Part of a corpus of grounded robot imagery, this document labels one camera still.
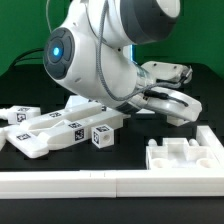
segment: small white cube with marker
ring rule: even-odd
[[[92,143],[98,148],[114,145],[114,129],[106,124],[92,127]]]
[[[8,120],[9,124],[20,124],[29,118],[40,116],[39,107],[13,106],[9,109],[0,109],[0,119]]]

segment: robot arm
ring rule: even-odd
[[[179,12],[179,0],[74,0],[46,44],[45,68],[70,91],[123,113],[145,108],[195,121],[201,104],[167,89],[189,81],[190,68],[158,62],[139,67],[121,50],[166,38]]]

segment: black cable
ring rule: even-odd
[[[13,62],[10,64],[10,66],[9,66],[9,70],[11,70],[11,69],[13,69],[14,68],[14,66],[18,63],[18,62],[20,62],[20,61],[24,61],[24,60],[35,60],[35,59],[41,59],[41,58],[27,58],[27,59],[25,59],[24,57],[25,56],[27,56],[27,55],[30,55],[30,54],[33,54],[33,53],[36,53],[36,52],[43,52],[44,51],[44,49],[43,48],[36,48],[36,49],[33,49],[33,50],[29,50],[29,51],[26,51],[26,52],[24,52],[24,53],[22,53],[22,54],[20,54],[18,57],[16,57],[14,60],[13,60]]]
[[[154,98],[158,98],[158,99],[161,99],[161,100],[173,100],[173,101],[176,101],[177,103],[183,104],[185,107],[189,106],[183,100],[179,100],[175,97],[169,96],[166,93],[160,93],[160,92],[156,92],[156,91],[153,91],[153,90],[146,90],[144,92],[144,95],[147,96],[147,97],[154,97]]]

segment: black table surface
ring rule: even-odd
[[[146,169],[149,139],[195,138],[198,125],[209,125],[224,144],[224,80],[207,66],[192,64],[193,79],[180,91],[198,99],[196,122],[174,127],[160,114],[136,114],[115,131],[114,146],[99,150],[91,141],[29,159],[10,143],[0,152],[0,171]],[[38,106],[42,113],[64,108],[72,93],[54,83],[42,65],[17,66],[0,77],[0,108]],[[7,126],[0,121],[0,127]],[[0,200],[1,223],[223,223],[224,198],[116,198]]]

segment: green wall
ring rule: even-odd
[[[137,46],[136,60],[203,63],[224,78],[224,1],[182,0],[182,13],[170,37]]]
[[[0,0],[0,75],[21,53],[44,47],[49,36],[45,16],[47,0]],[[51,0],[52,28],[67,15],[69,0]]]

